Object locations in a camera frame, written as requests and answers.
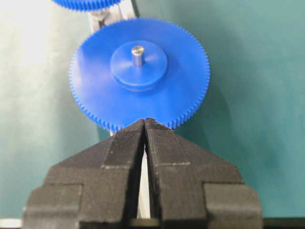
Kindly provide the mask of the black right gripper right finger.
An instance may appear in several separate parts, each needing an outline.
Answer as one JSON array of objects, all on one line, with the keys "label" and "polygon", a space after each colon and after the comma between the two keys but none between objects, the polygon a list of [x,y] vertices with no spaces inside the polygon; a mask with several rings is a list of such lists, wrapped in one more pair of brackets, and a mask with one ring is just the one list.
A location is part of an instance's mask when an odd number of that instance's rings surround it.
[{"label": "black right gripper right finger", "polygon": [[258,194],[238,168],[145,120],[151,215],[163,229],[261,229]]}]

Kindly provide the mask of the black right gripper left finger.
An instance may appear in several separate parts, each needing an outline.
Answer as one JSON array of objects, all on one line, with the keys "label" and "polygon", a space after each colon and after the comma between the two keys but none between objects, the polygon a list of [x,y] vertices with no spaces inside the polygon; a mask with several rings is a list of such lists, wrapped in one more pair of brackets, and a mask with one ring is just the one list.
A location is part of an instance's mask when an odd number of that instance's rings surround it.
[{"label": "black right gripper left finger", "polygon": [[137,216],[144,121],[52,166],[23,213],[25,229],[121,229]]}]

